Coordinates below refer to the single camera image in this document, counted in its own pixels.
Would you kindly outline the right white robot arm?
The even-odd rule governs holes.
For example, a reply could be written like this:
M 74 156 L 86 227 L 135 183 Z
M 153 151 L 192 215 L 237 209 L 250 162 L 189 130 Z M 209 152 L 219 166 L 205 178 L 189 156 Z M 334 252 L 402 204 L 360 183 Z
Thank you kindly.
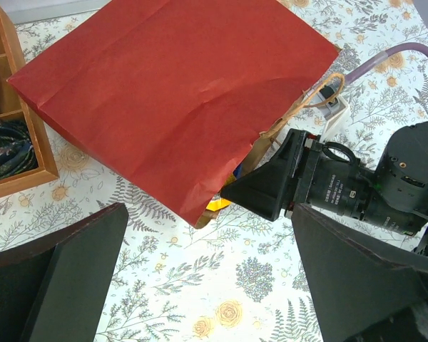
M 220 194 L 270 221 L 309 204 L 407 236 L 422 232 L 415 251 L 428 257 L 428 121 L 397 130 L 374 170 L 348 147 L 292 129 L 268 162 Z

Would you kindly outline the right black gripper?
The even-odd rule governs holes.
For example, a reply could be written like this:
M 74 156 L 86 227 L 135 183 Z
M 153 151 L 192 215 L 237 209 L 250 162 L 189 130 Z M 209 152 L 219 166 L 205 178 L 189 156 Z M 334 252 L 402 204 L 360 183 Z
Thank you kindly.
M 363 217 L 372 173 L 353 151 L 338 142 L 306 140 L 291 129 L 277 152 L 263 165 L 226 185 L 220 196 L 269 221 L 292 199 L 344 217 Z M 295 184 L 294 195 L 289 186 Z

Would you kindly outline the red paper bag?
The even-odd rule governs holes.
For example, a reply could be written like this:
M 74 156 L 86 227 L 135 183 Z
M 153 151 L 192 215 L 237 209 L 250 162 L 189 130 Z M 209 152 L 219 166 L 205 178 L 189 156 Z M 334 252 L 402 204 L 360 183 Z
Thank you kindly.
M 339 52 L 277 1 L 111 1 L 9 84 L 67 141 L 195 224 Z

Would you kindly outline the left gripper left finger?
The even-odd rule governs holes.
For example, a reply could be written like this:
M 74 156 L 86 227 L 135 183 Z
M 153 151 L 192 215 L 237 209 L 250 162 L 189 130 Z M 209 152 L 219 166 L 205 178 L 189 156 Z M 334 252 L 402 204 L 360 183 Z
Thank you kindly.
M 0 341 L 93 341 L 127 223 L 115 203 L 0 252 Z

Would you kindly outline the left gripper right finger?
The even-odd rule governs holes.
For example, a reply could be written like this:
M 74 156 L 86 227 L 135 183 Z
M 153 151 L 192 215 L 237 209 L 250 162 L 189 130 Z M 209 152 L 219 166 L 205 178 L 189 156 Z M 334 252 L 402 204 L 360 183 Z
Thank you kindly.
M 428 257 L 305 204 L 291 221 L 324 341 L 428 341 Z

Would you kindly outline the yellow snack packet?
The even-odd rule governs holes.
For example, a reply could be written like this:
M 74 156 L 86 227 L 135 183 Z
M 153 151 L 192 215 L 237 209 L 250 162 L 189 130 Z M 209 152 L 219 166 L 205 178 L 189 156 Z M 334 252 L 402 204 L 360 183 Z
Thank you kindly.
M 228 207 L 231 204 L 231 201 L 224 199 L 222 197 L 214 197 L 209 201 L 206 209 L 211 212 L 217 212 Z

